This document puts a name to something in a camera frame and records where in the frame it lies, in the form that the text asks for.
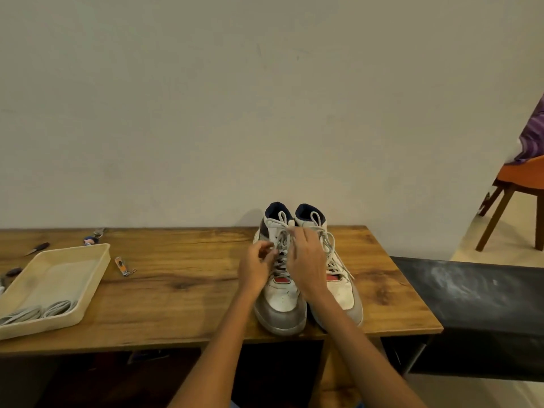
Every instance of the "cream plastic tray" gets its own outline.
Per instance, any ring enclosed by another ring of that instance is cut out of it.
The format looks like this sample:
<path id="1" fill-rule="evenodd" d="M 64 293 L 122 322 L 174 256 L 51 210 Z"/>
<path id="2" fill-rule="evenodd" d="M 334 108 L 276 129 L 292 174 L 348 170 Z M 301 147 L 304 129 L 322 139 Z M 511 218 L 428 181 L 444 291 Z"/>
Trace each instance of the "cream plastic tray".
<path id="1" fill-rule="evenodd" d="M 72 326 L 80 322 L 110 261 L 109 244 L 38 253 L 0 295 L 0 318 L 18 309 L 77 301 L 69 312 L 0 326 L 0 340 Z"/>

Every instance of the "person's right hand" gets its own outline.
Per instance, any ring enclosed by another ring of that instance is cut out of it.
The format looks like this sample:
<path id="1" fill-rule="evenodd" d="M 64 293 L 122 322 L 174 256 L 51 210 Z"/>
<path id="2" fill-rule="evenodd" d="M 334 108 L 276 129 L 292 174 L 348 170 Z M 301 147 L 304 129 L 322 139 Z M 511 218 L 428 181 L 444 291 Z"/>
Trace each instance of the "person's right hand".
<path id="1" fill-rule="evenodd" d="M 317 232 L 307 227 L 290 227 L 287 270 L 304 299 L 312 303 L 329 290 L 325 266 L 327 257 Z"/>

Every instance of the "red shoe tongue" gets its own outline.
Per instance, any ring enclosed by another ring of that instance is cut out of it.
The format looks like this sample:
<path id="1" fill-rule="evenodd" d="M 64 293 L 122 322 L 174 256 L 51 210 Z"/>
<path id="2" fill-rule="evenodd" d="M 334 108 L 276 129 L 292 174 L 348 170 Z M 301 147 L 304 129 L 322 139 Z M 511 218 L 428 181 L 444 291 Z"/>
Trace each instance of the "red shoe tongue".
<path id="1" fill-rule="evenodd" d="M 285 276 L 276 276 L 274 278 L 274 281 L 276 283 L 289 283 L 290 282 L 289 278 L 286 278 Z"/>

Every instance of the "sneaker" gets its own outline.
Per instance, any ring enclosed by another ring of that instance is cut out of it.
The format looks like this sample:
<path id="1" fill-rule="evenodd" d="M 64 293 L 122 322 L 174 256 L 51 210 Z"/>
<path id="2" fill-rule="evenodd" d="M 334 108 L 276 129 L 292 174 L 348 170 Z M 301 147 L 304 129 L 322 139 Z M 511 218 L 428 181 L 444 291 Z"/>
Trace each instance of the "sneaker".
<path id="1" fill-rule="evenodd" d="M 298 226 L 311 227 L 317 231 L 323 244 L 323 250 L 327 254 L 327 288 L 357 326 L 362 325 L 363 305 L 359 292 L 353 282 L 353 275 L 350 274 L 338 253 L 336 253 L 335 239 L 332 233 L 327 231 L 325 215 L 314 206 L 304 203 L 296 209 L 295 221 Z M 323 324 L 316 317 L 316 313 L 313 310 L 312 313 L 316 322 L 323 328 Z"/>
<path id="2" fill-rule="evenodd" d="M 268 206 L 253 243 L 269 240 L 279 254 L 272 273 L 255 302 L 255 316 L 263 327 L 275 335 L 289 336 L 301 333 L 306 326 L 306 301 L 287 271 L 289 226 L 295 221 L 284 204 L 274 202 Z"/>

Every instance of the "chair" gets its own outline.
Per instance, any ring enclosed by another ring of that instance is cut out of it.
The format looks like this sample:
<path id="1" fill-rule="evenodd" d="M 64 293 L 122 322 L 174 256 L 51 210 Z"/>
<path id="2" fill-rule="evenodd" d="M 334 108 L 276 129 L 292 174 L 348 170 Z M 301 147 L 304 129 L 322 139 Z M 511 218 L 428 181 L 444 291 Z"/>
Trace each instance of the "chair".
<path id="1" fill-rule="evenodd" d="M 489 200 L 484 202 L 480 216 L 487 213 L 502 191 L 504 191 L 504 196 L 500 200 L 497 210 L 493 213 L 484 234 L 481 236 L 476 250 L 482 252 L 484 249 L 489 236 L 497 226 L 514 192 L 536 196 L 535 249 L 544 250 L 544 156 L 535 157 L 521 165 L 503 166 L 493 185 L 497 187 L 497 190 Z"/>

